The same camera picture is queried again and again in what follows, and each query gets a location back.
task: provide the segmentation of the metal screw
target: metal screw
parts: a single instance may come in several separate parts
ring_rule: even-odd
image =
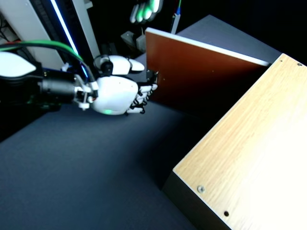
[[[198,191],[199,193],[203,193],[203,192],[205,191],[204,186],[198,185],[198,186],[197,186],[197,191]]]

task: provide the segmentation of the gray table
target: gray table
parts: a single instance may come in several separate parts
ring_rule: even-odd
[[[212,16],[179,34],[268,62],[280,55]],[[155,103],[144,115],[48,113],[0,143],[0,228],[192,230],[160,188],[212,125]]]

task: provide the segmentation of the open door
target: open door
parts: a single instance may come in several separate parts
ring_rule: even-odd
[[[230,50],[146,30],[147,68],[158,71],[151,100],[201,116],[220,119],[264,73],[269,63]]]

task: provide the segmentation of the robotic arm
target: robotic arm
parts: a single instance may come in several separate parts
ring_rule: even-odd
[[[157,84],[135,82],[126,75],[142,72],[144,66],[121,56],[102,56],[99,64],[101,77],[84,82],[67,65],[62,71],[44,69],[17,54],[0,52],[0,106],[32,104],[58,110],[62,103],[76,103],[106,115],[143,114]]]

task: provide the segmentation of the wood grain surface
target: wood grain surface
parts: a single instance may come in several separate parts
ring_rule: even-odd
[[[158,71],[151,100],[214,125],[269,63],[178,35],[146,30],[147,68]]]
[[[233,230],[307,229],[307,67],[281,55],[173,172]]]

